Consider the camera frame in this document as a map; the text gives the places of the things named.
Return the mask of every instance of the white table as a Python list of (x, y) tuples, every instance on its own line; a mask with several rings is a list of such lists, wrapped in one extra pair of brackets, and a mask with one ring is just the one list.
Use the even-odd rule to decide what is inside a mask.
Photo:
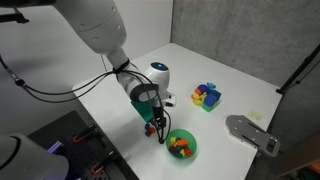
[[(178, 99), (175, 108), (166, 108), (172, 117), (172, 129), (190, 131), (198, 145), (190, 159), (173, 158), (165, 145), (158, 143), (156, 135), (149, 138), (144, 135), (145, 123), (115, 76), (106, 78), (80, 98), (80, 102), (137, 176), (145, 180), (244, 179), (257, 151), (231, 137), (225, 119), (228, 115), (247, 115), (255, 110), (263, 115), (255, 123), (266, 130), (281, 99), (275, 92), (277, 87), (175, 44), (165, 45), (132, 62), (141, 72), (151, 62), (162, 62), (169, 67), (169, 91)], [(216, 84), (222, 93), (221, 103), (210, 113), (194, 106), (190, 98), (194, 89), (206, 82)]]

